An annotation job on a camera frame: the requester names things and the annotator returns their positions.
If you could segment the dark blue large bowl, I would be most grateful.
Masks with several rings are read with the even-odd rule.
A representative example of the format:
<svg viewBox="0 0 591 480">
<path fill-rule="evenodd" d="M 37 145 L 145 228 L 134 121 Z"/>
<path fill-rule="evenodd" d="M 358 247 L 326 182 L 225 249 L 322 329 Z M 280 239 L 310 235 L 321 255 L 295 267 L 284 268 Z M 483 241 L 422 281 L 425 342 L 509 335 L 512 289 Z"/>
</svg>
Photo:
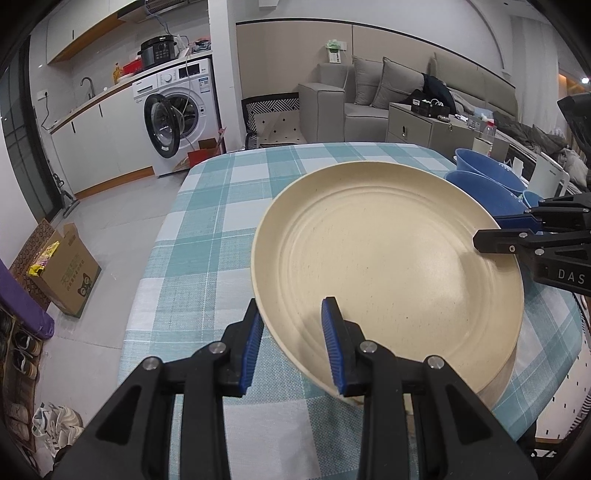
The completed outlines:
<svg viewBox="0 0 591 480">
<path fill-rule="evenodd" d="M 526 211 L 526 206 L 518 197 L 488 177 L 456 170 L 448 172 L 445 179 L 471 196 L 494 217 L 518 215 Z"/>
</svg>

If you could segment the beige plate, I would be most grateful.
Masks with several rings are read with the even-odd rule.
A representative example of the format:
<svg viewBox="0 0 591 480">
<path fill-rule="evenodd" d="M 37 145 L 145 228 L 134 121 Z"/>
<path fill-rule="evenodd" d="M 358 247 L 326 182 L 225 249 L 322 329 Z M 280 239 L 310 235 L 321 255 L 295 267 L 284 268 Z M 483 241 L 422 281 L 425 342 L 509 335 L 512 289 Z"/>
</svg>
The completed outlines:
<svg viewBox="0 0 591 480">
<path fill-rule="evenodd" d="M 437 355 L 453 367 L 485 405 L 493 407 L 508 385 L 517 352 L 515 343 L 503 348 L 483 342 L 415 346 L 374 343 L 372 348 L 363 350 L 365 344 L 356 341 L 351 352 L 341 350 L 329 359 L 335 395 L 362 397 L 363 385 L 370 382 L 369 362 L 378 358 L 382 351 L 395 355 L 399 368 L 411 367 Z"/>
<path fill-rule="evenodd" d="M 473 244 L 494 218 L 464 191 L 400 164 L 353 161 L 295 180 L 263 215 L 252 288 L 267 329 L 308 380 L 335 395 L 322 301 L 381 345 L 517 345 L 517 260 Z"/>
</svg>

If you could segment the light blue bowl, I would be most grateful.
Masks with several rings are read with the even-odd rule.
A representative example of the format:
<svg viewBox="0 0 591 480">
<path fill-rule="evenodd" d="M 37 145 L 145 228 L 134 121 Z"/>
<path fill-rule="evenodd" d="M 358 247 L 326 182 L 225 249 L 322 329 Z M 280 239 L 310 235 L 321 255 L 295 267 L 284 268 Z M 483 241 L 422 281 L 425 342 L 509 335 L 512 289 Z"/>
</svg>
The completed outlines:
<svg viewBox="0 0 591 480">
<path fill-rule="evenodd" d="M 543 201 L 543 198 L 540 195 L 530 190 L 525 190 L 520 198 L 527 208 L 538 207 L 540 202 Z"/>
</svg>

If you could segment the white kitchen base cabinets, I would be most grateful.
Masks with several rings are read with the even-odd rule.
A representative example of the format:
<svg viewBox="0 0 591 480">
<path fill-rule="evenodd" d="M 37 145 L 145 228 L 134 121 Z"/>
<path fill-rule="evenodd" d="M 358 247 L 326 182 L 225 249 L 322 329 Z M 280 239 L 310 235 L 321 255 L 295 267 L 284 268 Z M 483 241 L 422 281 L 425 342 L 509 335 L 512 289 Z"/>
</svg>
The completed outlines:
<svg viewBox="0 0 591 480">
<path fill-rule="evenodd" d="M 143 107 L 130 87 L 62 122 L 51 140 L 74 194 L 105 190 L 154 174 Z"/>
</svg>

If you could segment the kitchen faucet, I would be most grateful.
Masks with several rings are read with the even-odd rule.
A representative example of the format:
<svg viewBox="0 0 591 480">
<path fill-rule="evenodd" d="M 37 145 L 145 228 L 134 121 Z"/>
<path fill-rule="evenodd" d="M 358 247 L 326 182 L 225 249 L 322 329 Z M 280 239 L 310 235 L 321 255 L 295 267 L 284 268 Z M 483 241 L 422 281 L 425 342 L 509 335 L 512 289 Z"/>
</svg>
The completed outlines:
<svg viewBox="0 0 591 480">
<path fill-rule="evenodd" d="M 95 97 L 95 95 L 96 95 L 95 88 L 94 88 L 93 81 L 90 77 L 88 77 L 88 76 L 83 77 L 80 81 L 80 86 L 87 87 L 86 94 L 87 94 L 88 99 L 92 99 Z"/>
</svg>

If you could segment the white electric kettle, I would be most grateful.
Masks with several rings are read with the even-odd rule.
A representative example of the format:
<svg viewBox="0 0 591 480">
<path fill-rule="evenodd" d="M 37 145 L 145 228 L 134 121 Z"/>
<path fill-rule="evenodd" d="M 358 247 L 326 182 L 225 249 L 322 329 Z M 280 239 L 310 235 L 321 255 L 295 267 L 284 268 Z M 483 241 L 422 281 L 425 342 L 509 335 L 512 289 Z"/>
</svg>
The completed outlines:
<svg viewBox="0 0 591 480">
<path fill-rule="evenodd" d="M 536 154 L 535 158 L 521 155 L 511 160 L 513 172 L 526 182 L 527 190 L 540 197 L 554 198 L 564 196 L 569 185 L 569 174 L 546 154 Z"/>
</svg>

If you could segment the clear plastic bottle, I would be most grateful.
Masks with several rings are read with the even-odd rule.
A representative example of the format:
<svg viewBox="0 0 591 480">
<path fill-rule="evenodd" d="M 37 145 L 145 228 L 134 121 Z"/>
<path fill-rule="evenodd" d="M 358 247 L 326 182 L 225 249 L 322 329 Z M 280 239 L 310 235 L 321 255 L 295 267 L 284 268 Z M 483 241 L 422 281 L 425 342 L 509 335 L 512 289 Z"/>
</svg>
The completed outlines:
<svg viewBox="0 0 591 480">
<path fill-rule="evenodd" d="M 494 143 L 494 139 L 495 139 L 495 134 L 496 134 L 496 126 L 495 123 L 492 119 L 488 119 L 486 121 L 486 124 L 482 130 L 481 133 L 481 138 L 488 142 L 489 144 L 493 144 Z"/>
</svg>

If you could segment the grey side cabinet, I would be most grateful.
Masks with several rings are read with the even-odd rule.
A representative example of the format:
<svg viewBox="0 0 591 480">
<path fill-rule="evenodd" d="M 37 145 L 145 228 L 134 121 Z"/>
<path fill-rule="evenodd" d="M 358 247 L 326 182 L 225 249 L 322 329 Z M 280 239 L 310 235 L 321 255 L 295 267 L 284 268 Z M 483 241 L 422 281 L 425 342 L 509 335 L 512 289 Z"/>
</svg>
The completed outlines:
<svg viewBox="0 0 591 480">
<path fill-rule="evenodd" d="M 444 122 L 416 114 L 410 105 L 389 106 L 388 142 L 416 144 L 453 160 L 458 148 L 471 150 L 475 138 L 476 132 L 455 117 Z"/>
</svg>

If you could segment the teal checked tablecloth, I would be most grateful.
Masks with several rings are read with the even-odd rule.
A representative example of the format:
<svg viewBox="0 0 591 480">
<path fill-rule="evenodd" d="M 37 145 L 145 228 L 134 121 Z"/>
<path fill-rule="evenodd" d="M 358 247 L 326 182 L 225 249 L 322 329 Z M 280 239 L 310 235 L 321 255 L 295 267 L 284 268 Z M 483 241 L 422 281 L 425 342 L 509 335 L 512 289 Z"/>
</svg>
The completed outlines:
<svg viewBox="0 0 591 480">
<path fill-rule="evenodd" d="M 166 215 L 128 318 L 119 374 L 147 356 L 183 359 L 218 340 L 252 299 L 250 250 L 270 202 L 304 174 L 339 162 L 391 161 L 437 176 L 450 160 L 419 146 L 328 143 L 246 150 L 193 167 Z M 525 314 L 510 383 L 494 412 L 519 437 L 581 352 L 582 315 L 568 292 L 523 280 Z M 252 387 L 224 400 L 235 479 L 353 479 L 363 411 L 301 375 L 264 335 Z"/>
</svg>

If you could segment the wooden shoe rack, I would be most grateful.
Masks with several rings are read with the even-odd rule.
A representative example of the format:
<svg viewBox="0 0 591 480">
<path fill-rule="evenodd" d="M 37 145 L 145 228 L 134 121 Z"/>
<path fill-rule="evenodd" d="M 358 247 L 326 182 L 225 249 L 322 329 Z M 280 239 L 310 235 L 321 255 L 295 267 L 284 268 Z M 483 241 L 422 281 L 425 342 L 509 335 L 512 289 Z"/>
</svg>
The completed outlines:
<svg viewBox="0 0 591 480">
<path fill-rule="evenodd" d="M 43 342 L 1 306 L 1 421 L 24 452 L 36 452 L 32 434 L 34 399 Z"/>
</svg>

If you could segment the brown cardboard box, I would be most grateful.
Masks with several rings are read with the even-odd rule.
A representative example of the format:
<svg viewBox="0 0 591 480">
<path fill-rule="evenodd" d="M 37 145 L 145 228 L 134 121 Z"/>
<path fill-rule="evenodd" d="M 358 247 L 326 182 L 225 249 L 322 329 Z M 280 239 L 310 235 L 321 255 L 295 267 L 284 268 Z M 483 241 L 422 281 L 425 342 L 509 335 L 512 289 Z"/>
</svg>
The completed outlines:
<svg viewBox="0 0 591 480">
<path fill-rule="evenodd" d="M 79 318 L 101 267 L 79 237 L 75 224 L 67 223 L 58 230 L 43 220 L 9 271 L 42 309 L 53 304 L 62 313 Z"/>
</svg>

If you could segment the purple bag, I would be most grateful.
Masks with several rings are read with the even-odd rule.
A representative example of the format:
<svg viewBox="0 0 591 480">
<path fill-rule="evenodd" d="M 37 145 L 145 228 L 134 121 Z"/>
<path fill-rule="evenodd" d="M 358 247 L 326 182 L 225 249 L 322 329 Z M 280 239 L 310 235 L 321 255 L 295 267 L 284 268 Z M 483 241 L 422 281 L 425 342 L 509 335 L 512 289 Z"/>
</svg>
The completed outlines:
<svg viewBox="0 0 591 480">
<path fill-rule="evenodd" d="M 41 340 L 52 338 L 53 318 L 18 284 L 4 263 L 0 265 L 0 283 L 1 303 L 16 315 L 25 329 Z"/>
</svg>

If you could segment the grey sofa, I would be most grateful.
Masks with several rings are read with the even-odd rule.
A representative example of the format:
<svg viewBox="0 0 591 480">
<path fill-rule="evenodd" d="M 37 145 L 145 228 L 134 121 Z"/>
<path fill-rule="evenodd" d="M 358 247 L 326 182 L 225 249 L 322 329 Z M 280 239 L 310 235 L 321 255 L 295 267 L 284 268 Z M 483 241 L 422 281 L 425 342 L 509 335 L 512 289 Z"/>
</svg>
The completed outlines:
<svg viewBox="0 0 591 480">
<path fill-rule="evenodd" d="M 300 128 L 310 143 L 384 141 L 392 123 L 391 105 L 451 100 L 451 114 L 484 108 L 519 118 L 516 88 L 492 72 L 452 54 L 435 52 L 421 72 L 387 57 L 356 57 L 351 65 L 324 63 L 315 81 L 297 87 Z"/>
</svg>

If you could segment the patterned floor rug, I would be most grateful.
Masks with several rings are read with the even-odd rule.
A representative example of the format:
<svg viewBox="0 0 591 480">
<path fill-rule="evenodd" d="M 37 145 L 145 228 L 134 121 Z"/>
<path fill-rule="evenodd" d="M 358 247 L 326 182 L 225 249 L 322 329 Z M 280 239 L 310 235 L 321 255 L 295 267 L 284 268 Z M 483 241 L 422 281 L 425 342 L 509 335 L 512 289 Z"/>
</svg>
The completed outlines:
<svg viewBox="0 0 591 480">
<path fill-rule="evenodd" d="M 297 92 L 259 95 L 242 100 L 247 150 L 305 144 Z"/>
</svg>

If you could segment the red cardboard box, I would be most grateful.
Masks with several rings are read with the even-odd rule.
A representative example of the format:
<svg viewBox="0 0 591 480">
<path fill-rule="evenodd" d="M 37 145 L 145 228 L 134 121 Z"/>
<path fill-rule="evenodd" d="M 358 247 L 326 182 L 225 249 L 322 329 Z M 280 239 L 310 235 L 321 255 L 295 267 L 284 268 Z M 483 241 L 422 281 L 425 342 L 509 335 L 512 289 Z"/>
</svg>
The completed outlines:
<svg viewBox="0 0 591 480">
<path fill-rule="evenodd" d="M 207 138 L 198 141 L 197 150 L 187 154 L 188 167 L 192 168 L 198 164 L 222 154 L 225 129 L 221 128 L 215 138 Z"/>
</svg>

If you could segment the white washing machine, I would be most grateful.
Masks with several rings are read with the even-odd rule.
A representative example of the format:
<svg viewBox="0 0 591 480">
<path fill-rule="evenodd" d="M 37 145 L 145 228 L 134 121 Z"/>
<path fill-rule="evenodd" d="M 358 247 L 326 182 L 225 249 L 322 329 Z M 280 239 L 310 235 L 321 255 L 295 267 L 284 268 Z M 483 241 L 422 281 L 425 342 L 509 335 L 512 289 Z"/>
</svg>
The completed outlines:
<svg viewBox="0 0 591 480">
<path fill-rule="evenodd" d="M 221 142 L 211 56 L 145 76 L 132 83 L 132 93 L 156 176 L 189 169 L 192 153 Z"/>
</svg>

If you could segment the black glass door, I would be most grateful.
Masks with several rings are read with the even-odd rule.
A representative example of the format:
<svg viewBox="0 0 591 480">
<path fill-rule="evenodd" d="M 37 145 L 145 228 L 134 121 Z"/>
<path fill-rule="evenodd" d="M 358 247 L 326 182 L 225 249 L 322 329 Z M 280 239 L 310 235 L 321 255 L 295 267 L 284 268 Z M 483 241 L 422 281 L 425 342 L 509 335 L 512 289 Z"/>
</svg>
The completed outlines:
<svg viewBox="0 0 591 480">
<path fill-rule="evenodd" d="M 1 75 L 4 140 L 16 181 L 35 219 L 51 221 L 61 200 L 43 151 L 31 100 L 30 40 L 27 39 Z"/>
</svg>

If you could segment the black rice cooker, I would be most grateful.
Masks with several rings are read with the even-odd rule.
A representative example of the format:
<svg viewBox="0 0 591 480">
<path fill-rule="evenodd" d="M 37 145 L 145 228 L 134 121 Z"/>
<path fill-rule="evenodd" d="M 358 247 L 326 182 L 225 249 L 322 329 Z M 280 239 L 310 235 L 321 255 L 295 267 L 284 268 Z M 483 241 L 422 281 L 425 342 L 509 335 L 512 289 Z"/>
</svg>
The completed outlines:
<svg viewBox="0 0 591 480">
<path fill-rule="evenodd" d="M 177 58 L 176 41 L 170 34 L 150 38 L 140 45 L 138 55 L 143 70 L 167 63 Z"/>
</svg>

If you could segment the white upper cabinets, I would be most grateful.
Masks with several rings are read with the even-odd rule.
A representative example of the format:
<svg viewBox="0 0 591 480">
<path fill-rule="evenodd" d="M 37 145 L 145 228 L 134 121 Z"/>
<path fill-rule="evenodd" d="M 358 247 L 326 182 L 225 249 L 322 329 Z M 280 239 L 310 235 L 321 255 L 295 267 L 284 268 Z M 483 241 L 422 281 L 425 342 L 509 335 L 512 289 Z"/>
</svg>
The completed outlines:
<svg viewBox="0 0 591 480">
<path fill-rule="evenodd" d="M 81 50 L 123 24 L 123 17 L 138 10 L 144 1 L 64 1 L 50 15 L 46 54 L 49 64 L 71 59 Z"/>
</svg>

